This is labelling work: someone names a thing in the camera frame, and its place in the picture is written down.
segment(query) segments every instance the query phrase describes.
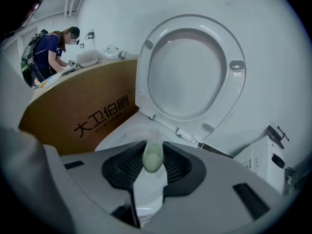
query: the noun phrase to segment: open toilet lid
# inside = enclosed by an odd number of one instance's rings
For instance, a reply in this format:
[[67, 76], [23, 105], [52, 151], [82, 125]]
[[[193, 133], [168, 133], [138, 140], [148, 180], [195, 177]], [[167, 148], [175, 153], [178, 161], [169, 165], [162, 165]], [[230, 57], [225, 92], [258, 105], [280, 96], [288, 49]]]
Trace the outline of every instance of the open toilet lid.
[[179, 137], [204, 143], [238, 100], [242, 51], [219, 23], [181, 15], [158, 25], [139, 54], [136, 105]]

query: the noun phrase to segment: white wall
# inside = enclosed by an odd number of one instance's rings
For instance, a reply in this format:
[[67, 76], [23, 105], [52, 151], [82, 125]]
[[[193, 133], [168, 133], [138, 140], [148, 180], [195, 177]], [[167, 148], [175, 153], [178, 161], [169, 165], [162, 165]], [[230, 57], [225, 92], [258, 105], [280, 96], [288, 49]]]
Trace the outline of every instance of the white wall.
[[295, 167], [312, 149], [312, 50], [285, 6], [284, 0], [84, 0], [78, 24], [83, 32], [94, 27], [98, 50], [111, 43], [138, 54], [153, 28], [172, 16], [202, 14], [222, 23], [241, 45], [247, 78], [207, 144], [235, 155], [268, 125], [280, 126], [291, 140], [284, 143], [286, 164]]
[[3, 52], [6, 55], [7, 60], [12, 67], [20, 67], [20, 59], [16, 58], [19, 56], [18, 41], [12, 42]]
[[[41, 20], [38, 20], [34, 23], [31, 23], [27, 25], [23, 30], [16, 33], [14, 36], [12, 36], [8, 41], [6, 41], [1, 48], [5, 50], [11, 43], [13, 43], [15, 40], [17, 40], [18, 43], [18, 53], [19, 56], [16, 57], [17, 59], [21, 58], [21, 55], [23, 54], [23, 46], [22, 46], [22, 38], [21, 36], [25, 33], [32, 31], [36, 29], [38, 32], [40, 32], [42, 29], [47, 30], [48, 32], [52, 32], [55, 30], [63, 31], [67, 28], [70, 28], [71, 26], [77, 26], [78, 25], [78, 17], [77, 15], [72, 15], [71, 17], [64, 17], [64, 14], [58, 14], [55, 15], [54, 18], [47, 17]], [[66, 53], [62, 54], [62, 60], [67, 62], [68, 60], [74, 60], [76, 58], [76, 54], [80, 52], [79, 45], [67, 45], [66, 46]], [[14, 65], [13, 66], [15, 71], [19, 74], [20, 77], [22, 77], [21, 73], [21, 67], [20, 65]]]

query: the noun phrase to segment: toilet bowl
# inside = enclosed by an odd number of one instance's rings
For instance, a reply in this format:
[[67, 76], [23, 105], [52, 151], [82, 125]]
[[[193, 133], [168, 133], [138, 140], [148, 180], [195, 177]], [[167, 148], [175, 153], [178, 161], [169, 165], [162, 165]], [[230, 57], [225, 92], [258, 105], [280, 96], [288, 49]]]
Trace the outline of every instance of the toilet bowl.
[[[110, 133], [95, 151], [141, 140], [197, 147], [230, 112], [245, 78], [243, 53], [225, 27], [198, 15], [170, 18], [150, 33], [139, 54], [139, 112]], [[152, 183], [153, 176], [143, 171], [142, 179], [148, 180], [146, 177]], [[157, 184], [163, 187], [166, 181]], [[151, 193], [153, 209], [146, 193], [139, 208], [148, 209], [148, 214], [158, 211], [160, 189]]]

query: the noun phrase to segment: woman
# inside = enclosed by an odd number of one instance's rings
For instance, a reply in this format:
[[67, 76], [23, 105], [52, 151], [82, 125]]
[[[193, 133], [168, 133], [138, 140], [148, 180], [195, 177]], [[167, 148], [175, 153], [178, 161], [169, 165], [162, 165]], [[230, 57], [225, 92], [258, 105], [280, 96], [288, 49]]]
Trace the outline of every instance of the woman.
[[60, 59], [63, 51], [66, 52], [65, 44], [78, 44], [80, 30], [71, 27], [65, 31], [54, 31], [45, 35], [34, 49], [35, 75], [39, 82], [64, 70], [67, 63]]

